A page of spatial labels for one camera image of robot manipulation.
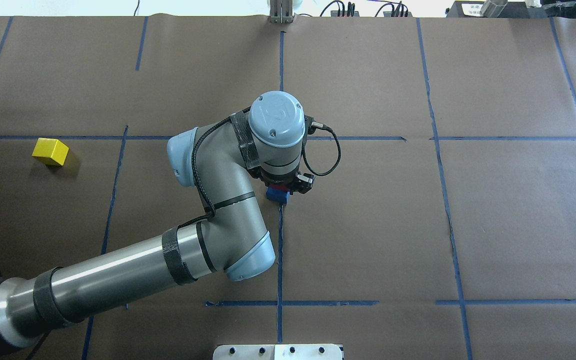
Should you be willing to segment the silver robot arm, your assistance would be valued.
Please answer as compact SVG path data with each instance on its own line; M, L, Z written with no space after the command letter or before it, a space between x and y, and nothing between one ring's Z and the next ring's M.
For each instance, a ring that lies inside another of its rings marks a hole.
M274 245L251 180L307 193L318 173L300 171L307 137L329 128L284 91L167 142L174 177L194 187L204 214L151 239L31 279L2 278L0 356L37 350L48 333L98 313L223 271L242 281L275 262Z

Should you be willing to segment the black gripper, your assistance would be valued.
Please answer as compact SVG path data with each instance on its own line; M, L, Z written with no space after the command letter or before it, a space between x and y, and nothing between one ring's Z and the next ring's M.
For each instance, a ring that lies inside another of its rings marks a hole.
M262 167L255 167L251 169L251 177L261 180L266 187L274 186L279 187L282 191L306 194L313 188L316 176L310 173L301 173L298 167L285 174L272 174Z

